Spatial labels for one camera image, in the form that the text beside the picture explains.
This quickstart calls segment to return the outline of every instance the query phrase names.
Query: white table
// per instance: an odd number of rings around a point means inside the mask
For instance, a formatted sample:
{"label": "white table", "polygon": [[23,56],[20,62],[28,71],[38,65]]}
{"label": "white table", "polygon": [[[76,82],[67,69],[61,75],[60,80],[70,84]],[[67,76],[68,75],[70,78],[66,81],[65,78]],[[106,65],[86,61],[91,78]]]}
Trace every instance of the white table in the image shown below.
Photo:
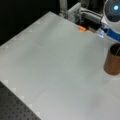
{"label": "white table", "polygon": [[49,12],[0,48],[0,80],[42,120],[119,120],[112,43]]}

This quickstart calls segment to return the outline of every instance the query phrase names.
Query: brown cup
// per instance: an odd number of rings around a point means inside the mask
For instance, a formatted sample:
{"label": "brown cup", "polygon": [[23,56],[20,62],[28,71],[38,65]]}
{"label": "brown cup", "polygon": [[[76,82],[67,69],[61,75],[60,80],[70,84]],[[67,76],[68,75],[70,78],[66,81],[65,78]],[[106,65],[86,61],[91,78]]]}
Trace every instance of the brown cup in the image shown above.
{"label": "brown cup", "polygon": [[104,70],[110,75],[117,75],[120,73],[120,43],[115,43],[110,47]]}

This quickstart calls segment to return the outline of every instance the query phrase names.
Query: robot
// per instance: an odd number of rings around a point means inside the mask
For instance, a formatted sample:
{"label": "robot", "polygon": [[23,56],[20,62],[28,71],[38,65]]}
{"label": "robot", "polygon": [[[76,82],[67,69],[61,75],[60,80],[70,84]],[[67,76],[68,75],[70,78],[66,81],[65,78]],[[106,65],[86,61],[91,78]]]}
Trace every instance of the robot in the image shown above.
{"label": "robot", "polygon": [[106,1],[104,19],[109,26],[107,36],[120,42],[120,0]]}

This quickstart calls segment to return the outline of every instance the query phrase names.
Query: white surface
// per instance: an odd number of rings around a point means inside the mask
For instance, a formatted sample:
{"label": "white surface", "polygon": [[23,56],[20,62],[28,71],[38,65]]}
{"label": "white surface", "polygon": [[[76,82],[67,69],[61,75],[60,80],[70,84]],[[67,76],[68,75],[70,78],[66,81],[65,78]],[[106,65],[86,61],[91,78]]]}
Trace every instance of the white surface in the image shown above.
{"label": "white surface", "polygon": [[104,24],[106,24],[106,25],[108,25],[107,22],[106,22],[106,20],[105,20],[105,17],[102,18],[101,22],[104,23]]}
{"label": "white surface", "polygon": [[119,120],[120,76],[103,70],[110,45],[49,12],[1,46],[0,79],[42,120]]}

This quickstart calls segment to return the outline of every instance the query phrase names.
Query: black background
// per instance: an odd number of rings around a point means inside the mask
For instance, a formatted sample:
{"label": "black background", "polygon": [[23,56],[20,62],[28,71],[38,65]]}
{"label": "black background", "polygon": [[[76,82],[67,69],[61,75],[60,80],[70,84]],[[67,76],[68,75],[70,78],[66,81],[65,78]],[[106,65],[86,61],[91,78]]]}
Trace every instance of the black background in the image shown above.
{"label": "black background", "polygon": [[[69,8],[77,1],[68,1]],[[0,45],[48,11],[59,10],[59,0],[0,0]]]}

